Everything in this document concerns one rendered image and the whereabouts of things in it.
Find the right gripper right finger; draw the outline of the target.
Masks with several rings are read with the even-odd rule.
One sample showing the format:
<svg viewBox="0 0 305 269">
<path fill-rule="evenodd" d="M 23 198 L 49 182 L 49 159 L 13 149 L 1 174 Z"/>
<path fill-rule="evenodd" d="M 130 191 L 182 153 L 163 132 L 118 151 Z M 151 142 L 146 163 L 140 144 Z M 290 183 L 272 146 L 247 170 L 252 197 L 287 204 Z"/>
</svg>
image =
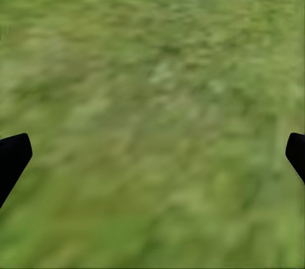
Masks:
<svg viewBox="0 0 305 269">
<path fill-rule="evenodd" d="M 305 183 L 305 135 L 290 134 L 285 154 Z"/>
</svg>

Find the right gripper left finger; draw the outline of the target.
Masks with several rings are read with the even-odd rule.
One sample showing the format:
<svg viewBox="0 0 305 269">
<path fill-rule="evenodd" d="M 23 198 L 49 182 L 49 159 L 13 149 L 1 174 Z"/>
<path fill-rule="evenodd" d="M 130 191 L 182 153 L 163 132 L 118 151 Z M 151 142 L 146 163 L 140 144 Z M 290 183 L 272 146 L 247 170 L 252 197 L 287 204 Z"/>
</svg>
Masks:
<svg viewBox="0 0 305 269">
<path fill-rule="evenodd" d="M 32 158 L 26 133 L 0 140 L 0 208 Z"/>
</svg>

